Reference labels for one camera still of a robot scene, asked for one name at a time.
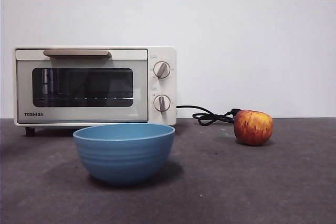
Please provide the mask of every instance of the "black power cord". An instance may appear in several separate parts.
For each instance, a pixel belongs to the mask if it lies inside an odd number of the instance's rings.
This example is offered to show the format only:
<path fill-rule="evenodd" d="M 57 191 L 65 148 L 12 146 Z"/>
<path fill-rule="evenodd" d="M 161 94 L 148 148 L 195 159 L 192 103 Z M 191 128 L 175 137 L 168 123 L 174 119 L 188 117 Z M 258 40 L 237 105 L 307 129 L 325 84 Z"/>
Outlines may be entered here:
<path fill-rule="evenodd" d="M 208 126 L 216 121 L 222 121 L 225 123 L 234 123 L 235 122 L 235 115 L 240 111 L 240 109 L 232 109 L 231 111 L 225 113 L 224 115 L 216 115 L 212 113 L 211 111 L 199 107 L 199 106 L 193 106 L 193 105 L 182 105 L 182 106 L 176 106 L 177 108 L 192 108 L 192 109 L 199 109 L 203 110 L 207 113 L 195 113 L 193 114 L 193 118 L 198 120 L 198 123 L 201 126 Z"/>

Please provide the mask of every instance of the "control knob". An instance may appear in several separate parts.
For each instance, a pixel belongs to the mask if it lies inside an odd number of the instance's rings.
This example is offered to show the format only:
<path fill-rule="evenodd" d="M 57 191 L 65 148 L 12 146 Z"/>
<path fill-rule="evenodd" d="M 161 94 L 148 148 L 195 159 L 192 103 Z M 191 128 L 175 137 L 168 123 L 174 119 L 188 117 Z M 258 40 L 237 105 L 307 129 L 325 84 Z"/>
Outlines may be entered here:
<path fill-rule="evenodd" d="M 166 111 L 170 107 L 170 100 L 169 100 L 169 98 L 167 96 L 165 96 L 165 95 L 158 95 L 154 99 L 154 107 L 158 111 L 161 111 L 161 112 Z"/>
<path fill-rule="evenodd" d="M 170 73 L 169 64 L 164 61 L 159 61 L 154 66 L 154 74 L 159 78 L 163 79 L 166 78 Z"/>

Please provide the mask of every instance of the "oven window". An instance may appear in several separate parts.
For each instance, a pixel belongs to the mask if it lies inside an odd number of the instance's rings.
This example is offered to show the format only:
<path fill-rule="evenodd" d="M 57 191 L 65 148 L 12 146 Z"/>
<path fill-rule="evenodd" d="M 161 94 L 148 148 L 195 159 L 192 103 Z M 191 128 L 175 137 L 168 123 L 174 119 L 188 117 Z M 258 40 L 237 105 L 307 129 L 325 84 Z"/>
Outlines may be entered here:
<path fill-rule="evenodd" d="M 36 107 L 130 107 L 133 72 L 130 68 L 35 68 Z"/>

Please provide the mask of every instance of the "white toaster oven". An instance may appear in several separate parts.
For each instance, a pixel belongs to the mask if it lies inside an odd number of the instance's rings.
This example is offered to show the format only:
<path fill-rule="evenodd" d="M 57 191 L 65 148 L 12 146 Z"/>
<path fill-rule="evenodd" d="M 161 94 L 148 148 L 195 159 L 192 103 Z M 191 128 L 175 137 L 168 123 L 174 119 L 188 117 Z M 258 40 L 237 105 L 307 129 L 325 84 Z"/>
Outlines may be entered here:
<path fill-rule="evenodd" d="M 35 127 L 176 124 L 174 47 L 17 47 L 14 122 Z"/>

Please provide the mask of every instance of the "toshiba logo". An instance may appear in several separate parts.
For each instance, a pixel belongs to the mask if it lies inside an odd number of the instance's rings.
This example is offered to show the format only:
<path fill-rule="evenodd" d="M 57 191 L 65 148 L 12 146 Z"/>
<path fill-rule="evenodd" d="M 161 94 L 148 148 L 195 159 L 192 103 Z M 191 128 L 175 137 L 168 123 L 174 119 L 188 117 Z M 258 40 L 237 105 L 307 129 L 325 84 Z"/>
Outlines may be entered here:
<path fill-rule="evenodd" d="M 43 113 L 24 113 L 25 116 L 43 116 Z"/>

